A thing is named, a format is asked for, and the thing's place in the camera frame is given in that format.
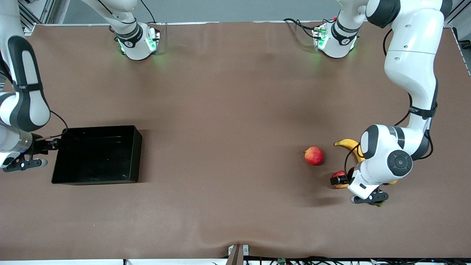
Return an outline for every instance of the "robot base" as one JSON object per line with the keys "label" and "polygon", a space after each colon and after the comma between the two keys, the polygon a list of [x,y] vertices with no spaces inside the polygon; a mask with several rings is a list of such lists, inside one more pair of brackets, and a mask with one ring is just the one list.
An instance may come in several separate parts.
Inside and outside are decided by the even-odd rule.
{"label": "robot base", "polygon": [[123,45],[121,41],[118,40],[121,46],[121,52],[132,60],[146,59],[149,55],[156,54],[159,47],[160,31],[144,23],[139,23],[139,26],[143,29],[145,38],[143,37],[139,40],[135,47],[126,47],[126,45]]}
{"label": "robot base", "polygon": [[314,39],[314,47],[316,51],[321,51],[332,58],[345,57],[355,47],[355,41],[358,37],[355,37],[349,45],[340,45],[336,39],[329,35],[331,26],[333,26],[333,23],[324,23],[314,28],[312,35],[320,38]]}

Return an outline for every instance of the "black joint cap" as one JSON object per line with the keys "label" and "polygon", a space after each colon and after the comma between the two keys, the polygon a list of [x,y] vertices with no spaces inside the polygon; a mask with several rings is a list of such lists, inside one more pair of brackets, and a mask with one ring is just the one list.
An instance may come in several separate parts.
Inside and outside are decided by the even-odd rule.
{"label": "black joint cap", "polygon": [[396,150],[388,156],[388,167],[398,177],[405,176],[412,169],[412,159],[402,150]]}
{"label": "black joint cap", "polygon": [[367,17],[367,20],[373,25],[385,28],[398,16],[400,10],[400,0],[380,0],[376,11]]}

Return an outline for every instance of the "gray wall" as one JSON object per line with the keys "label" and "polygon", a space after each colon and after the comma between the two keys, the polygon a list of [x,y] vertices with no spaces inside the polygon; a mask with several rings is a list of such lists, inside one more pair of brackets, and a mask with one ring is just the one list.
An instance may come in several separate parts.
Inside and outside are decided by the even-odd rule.
{"label": "gray wall", "polygon": [[[332,18],[340,6],[335,0],[144,0],[157,22],[239,22],[256,20],[300,20]],[[138,1],[134,16],[140,22],[152,21]],[[106,23],[80,0],[70,0],[65,24]]]}

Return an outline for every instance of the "black cable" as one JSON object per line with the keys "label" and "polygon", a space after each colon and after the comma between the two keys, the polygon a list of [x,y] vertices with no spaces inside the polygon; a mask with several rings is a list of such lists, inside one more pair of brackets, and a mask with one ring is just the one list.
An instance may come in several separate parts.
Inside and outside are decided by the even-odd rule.
{"label": "black cable", "polygon": [[347,154],[347,156],[345,157],[345,163],[343,164],[343,170],[344,170],[344,172],[345,172],[345,177],[347,177],[347,174],[348,174],[348,172],[347,172],[347,162],[348,162],[348,160],[349,160],[349,156],[351,155],[351,153],[353,153],[353,150],[355,150],[356,148],[358,148],[359,145],[360,145],[360,144],[357,144],[354,148],[352,148],[352,149],[350,150],[350,152]]}
{"label": "black cable", "polygon": [[358,143],[358,146],[357,146],[357,153],[358,153],[358,156],[361,157],[361,158],[365,158],[364,156],[361,156],[361,155],[360,155],[360,152],[358,152],[358,149],[360,148],[360,145],[361,145],[361,143]]}
{"label": "black cable", "polygon": [[430,152],[428,155],[424,156],[424,157],[421,157],[419,158],[418,160],[421,160],[421,159],[426,159],[428,157],[430,157],[432,154],[433,154],[433,142],[432,142],[432,138],[430,137],[430,131],[428,131],[427,133],[425,133],[425,138],[427,138],[427,140],[429,140],[429,143],[430,143]]}
{"label": "black cable", "polygon": [[404,117],[402,117],[402,119],[400,121],[398,121],[396,124],[394,124],[394,126],[398,126],[399,124],[401,124],[405,119],[407,119],[408,116],[409,116],[409,112]]}
{"label": "black cable", "polygon": [[389,34],[391,34],[392,32],[392,29],[390,29],[388,31],[388,33],[386,33],[386,36],[384,36],[384,39],[383,39],[383,52],[384,52],[384,56],[386,56],[388,53],[386,52],[386,39],[388,38]]}
{"label": "black cable", "polygon": [[144,5],[144,7],[147,9],[147,11],[149,12],[150,16],[152,17],[153,23],[156,23],[156,22],[155,22],[154,15],[152,15],[152,12],[149,10],[149,8],[147,7],[147,5],[144,3],[143,0],[141,0],[141,3]]}
{"label": "black cable", "polygon": [[50,111],[52,114],[56,115],[65,125],[65,129],[64,131],[61,133],[61,134],[58,134],[58,135],[53,135],[53,136],[49,136],[49,137],[45,137],[45,138],[40,138],[40,139],[37,139],[37,141],[42,141],[42,140],[49,140],[49,139],[52,139],[52,138],[56,138],[56,137],[59,137],[59,136],[62,136],[64,135],[68,130],[69,130],[69,126],[67,125],[67,123],[65,122],[65,120],[59,115],[57,114],[56,112],[54,111]]}
{"label": "black cable", "polygon": [[283,21],[285,21],[285,22],[291,21],[291,22],[295,23],[296,25],[298,25],[300,27],[303,27],[305,29],[314,30],[314,28],[311,28],[311,27],[308,27],[308,26],[305,26],[305,25],[301,24],[301,21],[299,19],[294,20],[292,18],[285,18],[285,19],[283,19]]}
{"label": "black cable", "polygon": [[308,26],[303,25],[299,19],[294,20],[294,19],[292,19],[292,18],[285,18],[285,19],[283,19],[283,21],[285,21],[285,22],[292,21],[292,22],[294,22],[297,26],[301,27],[302,30],[304,31],[304,33],[305,33],[307,36],[309,36],[309,37],[311,37],[311,38],[313,38],[313,39],[316,39],[316,40],[320,40],[320,39],[321,39],[320,37],[314,37],[313,35],[309,34],[309,32],[307,32],[306,29],[308,29],[308,30],[313,30],[314,28],[311,28],[311,27],[308,27]]}
{"label": "black cable", "polygon": [[[110,10],[107,6],[105,6],[105,4],[104,4],[101,0],[97,0],[97,1],[100,2],[100,4],[101,4],[112,16],[114,16],[116,19],[118,19],[118,17],[116,17],[116,16],[113,14],[113,12],[111,12],[111,10]],[[133,22],[123,22],[123,21],[119,20],[119,22],[121,22],[121,23],[123,23],[123,24],[133,24],[133,23],[136,22],[136,21],[137,21],[136,18],[134,18],[134,21],[133,21]]]}
{"label": "black cable", "polygon": [[313,261],[319,261],[319,263],[316,263],[316,265],[319,265],[321,263],[326,264],[326,265],[331,265],[328,262],[332,262],[336,265],[344,265],[342,262],[339,262],[337,260],[334,260],[334,259],[331,259],[331,258],[328,258],[328,257],[310,257],[310,258],[311,258],[311,263]]}

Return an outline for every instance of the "wire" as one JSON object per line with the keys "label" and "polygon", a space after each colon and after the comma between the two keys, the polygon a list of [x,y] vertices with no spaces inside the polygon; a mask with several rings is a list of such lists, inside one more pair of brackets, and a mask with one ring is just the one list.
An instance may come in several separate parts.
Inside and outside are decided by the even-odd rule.
{"label": "wire", "polygon": [[291,21],[291,22],[295,23],[296,25],[298,25],[300,27],[303,27],[305,29],[314,30],[314,28],[311,28],[311,27],[308,27],[308,26],[305,26],[305,25],[301,24],[301,21],[299,19],[294,20],[292,18],[285,18],[285,19],[283,19],[283,21],[285,21],[285,22]]}
{"label": "wire", "polygon": [[360,155],[360,152],[359,152],[359,150],[358,150],[358,149],[361,147],[360,145],[361,145],[361,143],[358,143],[358,147],[357,147],[358,156],[361,157],[361,158],[365,158],[364,156]]}
{"label": "wire", "polygon": [[359,145],[360,145],[360,144],[357,144],[354,148],[352,148],[352,149],[350,150],[350,152],[347,154],[347,156],[345,157],[345,163],[343,164],[343,170],[344,170],[344,172],[345,172],[345,177],[347,177],[347,174],[348,174],[348,173],[347,173],[347,162],[348,162],[348,160],[349,160],[349,156],[351,155],[351,153],[353,153],[353,150],[355,150],[356,148],[358,148]]}
{"label": "wire", "polygon": [[[104,4],[101,0],[97,0],[97,1],[100,2],[100,4],[101,4],[112,16],[114,16],[116,19],[119,20],[119,18],[118,18],[117,16],[115,16],[115,15],[113,14],[113,12],[111,12],[111,10],[110,10],[107,6],[105,6],[105,4]],[[123,21],[119,20],[119,22],[121,22],[121,23],[123,23],[123,24],[134,24],[134,22],[136,22],[136,21],[137,21],[136,18],[134,18],[134,21],[133,21],[133,22],[123,22]]]}
{"label": "wire", "polygon": [[396,122],[394,126],[398,126],[399,124],[401,124],[403,121],[405,121],[405,119],[407,119],[408,116],[409,116],[409,112],[404,117],[402,117],[400,121]]}
{"label": "wire", "polygon": [[285,21],[285,22],[292,21],[292,22],[294,22],[296,25],[300,26],[300,27],[302,28],[302,30],[304,31],[304,33],[305,33],[307,36],[309,36],[309,37],[311,37],[311,38],[313,38],[313,39],[316,39],[316,40],[320,40],[320,39],[321,39],[320,37],[314,37],[313,35],[309,34],[309,32],[307,32],[306,30],[307,30],[307,29],[308,29],[308,30],[314,30],[314,28],[311,28],[311,27],[308,27],[308,26],[303,25],[299,19],[294,20],[294,19],[292,19],[292,18],[285,18],[285,19],[283,19],[283,21]]}
{"label": "wire", "polygon": [[384,39],[383,39],[383,52],[384,52],[384,56],[386,56],[388,53],[386,52],[386,39],[388,38],[389,34],[391,34],[392,32],[392,29],[390,29],[388,31],[388,33],[386,33],[386,36],[384,36]]}
{"label": "wire", "polygon": [[427,138],[429,140],[429,143],[430,143],[430,152],[428,155],[424,156],[424,157],[421,157],[419,158],[418,160],[421,160],[421,159],[426,159],[428,157],[430,157],[432,154],[433,154],[433,142],[432,142],[432,138],[430,137],[430,131],[427,131],[425,133],[425,138]]}
{"label": "wire", "polygon": [[64,131],[61,133],[61,134],[58,134],[58,135],[53,135],[53,136],[49,136],[49,137],[45,137],[45,138],[39,138],[39,139],[36,139],[36,141],[42,141],[42,140],[49,140],[49,139],[52,139],[52,138],[56,138],[56,137],[59,137],[59,136],[62,136],[64,135],[68,130],[69,130],[69,126],[67,125],[67,123],[65,122],[65,120],[59,115],[57,114],[56,112],[50,110],[50,112],[54,115],[56,115],[65,125],[65,129]]}
{"label": "wire", "polygon": [[152,15],[152,12],[149,10],[149,8],[147,7],[147,5],[144,3],[143,0],[141,0],[141,3],[144,5],[144,7],[147,9],[147,11],[149,12],[150,16],[152,17],[153,23],[156,23],[156,22],[155,22],[154,15]]}

